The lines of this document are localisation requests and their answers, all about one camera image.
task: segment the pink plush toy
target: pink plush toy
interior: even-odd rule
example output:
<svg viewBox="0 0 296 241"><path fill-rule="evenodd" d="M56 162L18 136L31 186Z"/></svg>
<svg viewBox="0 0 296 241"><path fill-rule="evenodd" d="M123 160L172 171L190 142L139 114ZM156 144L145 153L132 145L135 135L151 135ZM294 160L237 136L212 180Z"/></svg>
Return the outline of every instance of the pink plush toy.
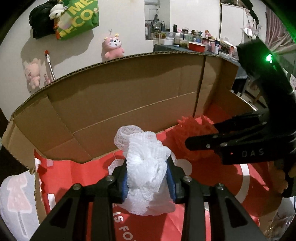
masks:
<svg viewBox="0 0 296 241"><path fill-rule="evenodd" d="M115 34L114 37L105 38L105 49L107 50L105 58L108 60L123 57L124 50L118 36L118 34Z"/></svg>
<svg viewBox="0 0 296 241"><path fill-rule="evenodd" d="M32 90L40 85L40 68L38 65L38 59L33 61L25 67L25 76L31 86Z"/></svg>

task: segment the pink tree print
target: pink tree print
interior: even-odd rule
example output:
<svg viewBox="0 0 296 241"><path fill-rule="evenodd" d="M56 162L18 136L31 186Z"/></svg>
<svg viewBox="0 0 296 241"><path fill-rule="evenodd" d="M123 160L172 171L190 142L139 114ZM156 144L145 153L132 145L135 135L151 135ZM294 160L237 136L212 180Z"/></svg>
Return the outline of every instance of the pink tree print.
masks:
<svg viewBox="0 0 296 241"><path fill-rule="evenodd" d="M31 213L32 212L32 207L31 204L26 197L23 187L26 187L28 184L27 178L24 173L18 175L18 176L13 176L8 184L6 189L10 191L8 195L8 201L7 201L7 209L10 212L15 212L17 213L19 222L20 222L20 227L22 230L22 234L25 237L28 237L24 223L22 221L22 216L21 213Z"/></svg>

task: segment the cardboard box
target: cardboard box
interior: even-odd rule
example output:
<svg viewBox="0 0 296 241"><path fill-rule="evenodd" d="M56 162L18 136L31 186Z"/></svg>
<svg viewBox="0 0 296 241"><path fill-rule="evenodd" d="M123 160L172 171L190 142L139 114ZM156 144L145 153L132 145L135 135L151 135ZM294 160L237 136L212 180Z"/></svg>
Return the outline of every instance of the cardboard box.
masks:
<svg viewBox="0 0 296 241"><path fill-rule="evenodd" d="M5 148L35 169L34 149L53 160L84 163L112 152L119 127L159 132L211 103L231 116L252 111L230 92L238 67L219 56L156 52L123 57L70 73L42 88L11 116ZM46 214L36 185L39 221Z"/></svg>

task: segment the black bag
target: black bag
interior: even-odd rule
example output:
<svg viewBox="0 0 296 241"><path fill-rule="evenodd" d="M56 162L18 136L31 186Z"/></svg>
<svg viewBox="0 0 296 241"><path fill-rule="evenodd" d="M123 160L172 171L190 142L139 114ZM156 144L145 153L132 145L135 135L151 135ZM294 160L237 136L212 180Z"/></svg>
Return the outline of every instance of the black bag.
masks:
<svg viewBox="0 0 296 241"><path fill-rule="evenodd" d="M33 29L33 38L39 39L50 34L55 34L54 19L50 20L50 10L58 3L58 0L49 0L35 7L30 15L30 26Z"/></svg>

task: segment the screw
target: screw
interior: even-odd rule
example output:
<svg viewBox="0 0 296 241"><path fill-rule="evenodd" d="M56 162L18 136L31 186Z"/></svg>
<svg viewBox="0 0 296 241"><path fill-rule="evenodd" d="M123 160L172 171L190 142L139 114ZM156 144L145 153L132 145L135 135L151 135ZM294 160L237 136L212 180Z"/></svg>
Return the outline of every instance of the screw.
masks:
<svg viewBox="0 0 296 241"><path fill-rule="evenodd" d="M183 177L183 180L185 182L191 182L192 181L192 178L190 176L185 176L185 177Z"/></svg>
<svg viewBox="0 0 296 241"><path fill-rule="evenodd" d="M220 190L224 190L224 185L222 184L222 183L219 183L218 185L217 185L217 187L218 187L218 189L220 189Z"/></svg>
<svg viewBox="0 0 296 241"><path fill-rule="evenodd" d="M75 191L79 190L80 188L81 188L81 184L79 184L79 183L76 183L76 184L73 185L73 189Z"/></svg>
<svg viewBox="0 0 296 241"><path fill-rule="evenodd" d="M109 175L109 176L106 176L106 180L107 180L107 182L111 182L111 181L113 181L115 178L114 178L114 176L112 176L112 175Z"/></svg>

